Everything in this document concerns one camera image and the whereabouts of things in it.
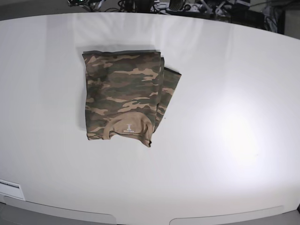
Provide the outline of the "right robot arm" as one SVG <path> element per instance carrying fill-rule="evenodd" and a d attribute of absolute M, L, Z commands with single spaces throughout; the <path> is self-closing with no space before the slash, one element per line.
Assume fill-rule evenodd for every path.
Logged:
<path fill-rule="evenodd" d="M 67 0 L 69 7 L 82 7 L 89 12 L 99 12 L 105 0 Z"/>

